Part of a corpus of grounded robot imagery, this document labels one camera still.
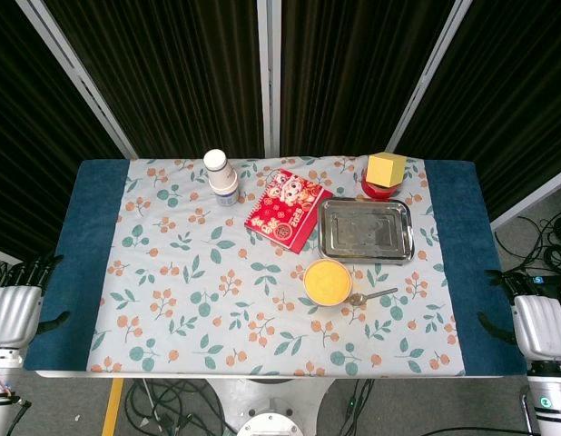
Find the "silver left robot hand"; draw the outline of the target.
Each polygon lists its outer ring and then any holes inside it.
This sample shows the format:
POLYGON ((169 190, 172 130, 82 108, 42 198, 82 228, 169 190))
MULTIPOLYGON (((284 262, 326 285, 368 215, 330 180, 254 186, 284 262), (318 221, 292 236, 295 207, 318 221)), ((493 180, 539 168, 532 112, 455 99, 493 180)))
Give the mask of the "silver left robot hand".
POLYGON ((47 285, 63 258, 49 255, 20 262, 0 279, 0 349, 23 349, 70 317, 63 311, 52 320, 40 320, 47 285))

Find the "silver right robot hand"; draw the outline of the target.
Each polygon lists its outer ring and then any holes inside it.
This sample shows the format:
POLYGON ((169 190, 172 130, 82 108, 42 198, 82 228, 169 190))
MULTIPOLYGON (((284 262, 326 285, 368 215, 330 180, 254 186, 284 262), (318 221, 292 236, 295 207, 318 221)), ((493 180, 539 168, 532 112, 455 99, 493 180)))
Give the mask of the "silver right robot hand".
POLYGON ((511 332, 477 313, 491 336, 515 344, 532 362, 561 362, 561 275, 529 276, 521 272, 486 270, 492 285, 505 291, 513 317, 511 332))

